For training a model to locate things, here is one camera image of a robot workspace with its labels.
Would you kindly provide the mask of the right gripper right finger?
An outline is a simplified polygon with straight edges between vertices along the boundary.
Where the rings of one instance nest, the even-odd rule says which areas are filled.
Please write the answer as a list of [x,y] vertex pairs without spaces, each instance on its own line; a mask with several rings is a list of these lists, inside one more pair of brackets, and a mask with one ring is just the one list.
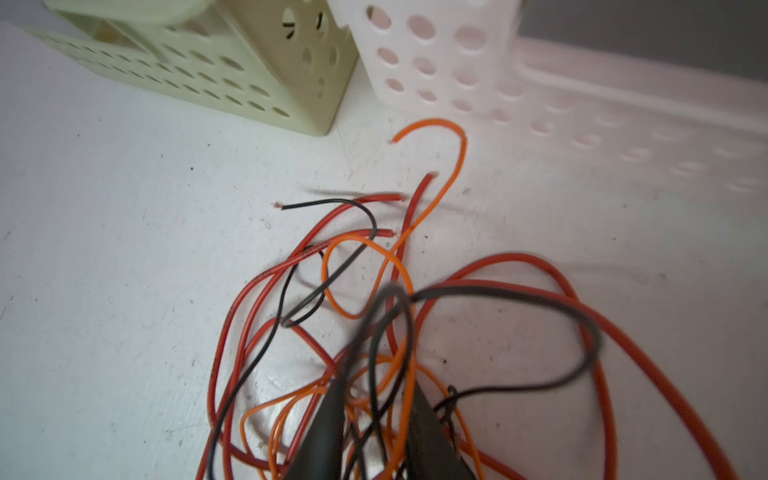
[[410,412],[405,465],[408,479],[475,478],[444,433],[418,384],[415,385]]

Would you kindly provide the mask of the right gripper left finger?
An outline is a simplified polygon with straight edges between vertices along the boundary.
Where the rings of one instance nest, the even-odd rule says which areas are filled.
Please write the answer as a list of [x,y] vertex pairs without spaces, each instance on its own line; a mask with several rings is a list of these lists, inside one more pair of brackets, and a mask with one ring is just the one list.
[[334,379],[284,479],[340,479],[347,380]]

